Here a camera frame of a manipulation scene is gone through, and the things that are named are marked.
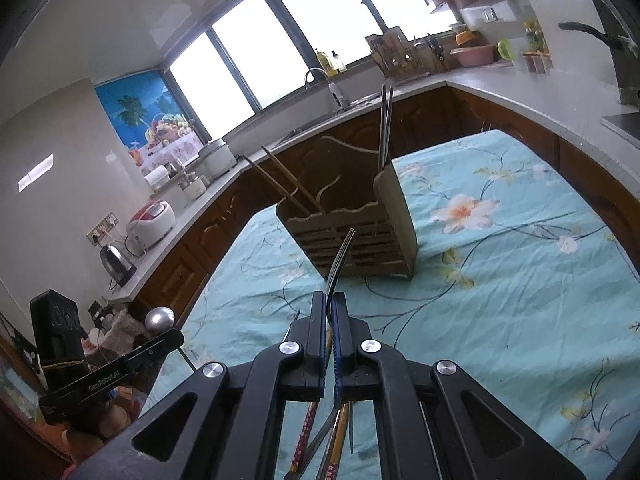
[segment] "triangular cutout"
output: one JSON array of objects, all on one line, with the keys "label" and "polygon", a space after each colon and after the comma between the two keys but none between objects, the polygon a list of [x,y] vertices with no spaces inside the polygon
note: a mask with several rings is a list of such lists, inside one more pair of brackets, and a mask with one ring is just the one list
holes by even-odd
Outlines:
[{"label": "triangular cutout", "polygon": [[193,392],[183,395],[133,438],[133,447],[161,462],[169,460],[197,399]]},{"label": "triangular cutout", "polygon": [[522,445],[522,438],[474,394],[462,392],[461,397],[485,455],[498,458]]}]

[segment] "white countertop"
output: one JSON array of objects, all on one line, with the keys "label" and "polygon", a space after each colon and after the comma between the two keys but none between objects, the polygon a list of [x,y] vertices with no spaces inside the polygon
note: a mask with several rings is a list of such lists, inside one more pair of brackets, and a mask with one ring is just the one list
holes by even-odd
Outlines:
[{"label": "white countertop", "polygon": [[[451,86],[504,106],[544,126],[579,147],[606,168],[640,200],[640,150],[600,123],[602,116],[635,111],[616,102],[617,89],[592,78],[553,71],[551,75],[516,72],[513,67],[486,66],[427,76],[394,89],[394,101]],[[366,105],[337,115],[326,122],[283,142],[269,145],[280,153],[333,126],[380,107],[377,98]],[[254,153],[256,162],[267,158]],[[177,214],[174,228],[156,246],[140,258],[132,258],[138,268],[129,282],[118,288],[111,301],[132,301],[174,248],[182,236],[209,206],[248,169],[245,161],[215,180],[206,192]]]}]

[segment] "brown utensil basket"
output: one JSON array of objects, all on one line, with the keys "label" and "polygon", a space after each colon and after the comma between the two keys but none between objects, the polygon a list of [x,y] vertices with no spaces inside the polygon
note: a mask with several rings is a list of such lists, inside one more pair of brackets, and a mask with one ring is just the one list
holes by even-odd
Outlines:
[{"label": "brown utensil basket", "polygon": [[418,242],[396,170],[387,162],[378,173],[378,152],[321,137],[305,157],[299,189],[283,198],[276,215],[318,272],[326,278],[342,240],[357,231],[342,276],[414,273]]}]

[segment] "yellow bottle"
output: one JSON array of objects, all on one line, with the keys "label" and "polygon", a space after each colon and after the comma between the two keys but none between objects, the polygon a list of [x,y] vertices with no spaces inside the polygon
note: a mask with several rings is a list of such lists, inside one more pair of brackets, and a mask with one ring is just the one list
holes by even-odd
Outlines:
[{"label": "yellow bottle", "polygon": [[327,54],[325,54],[324,52],[322,52],[320,50],[316,50],[316,57],[318,58],[318,61],[320,62],[320,66],[327,73],[327,75],[329,77],[333,77],[334,75],[336,75],[338,73],[338,71],[333,67],[331,61],[329,60],[329,57],[327,56]]}]

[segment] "stainless steel kettle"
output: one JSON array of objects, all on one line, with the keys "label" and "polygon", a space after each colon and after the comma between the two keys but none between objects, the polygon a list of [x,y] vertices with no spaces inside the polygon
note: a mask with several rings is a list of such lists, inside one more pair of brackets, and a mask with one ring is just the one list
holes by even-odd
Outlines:
[{"label": "stainless steel kettle", "polygon": [[120,286],[124,286],[136,272],[136,266],[131,260],[112,245],[105,245],[100,249],[100,259],[109,275]]}]

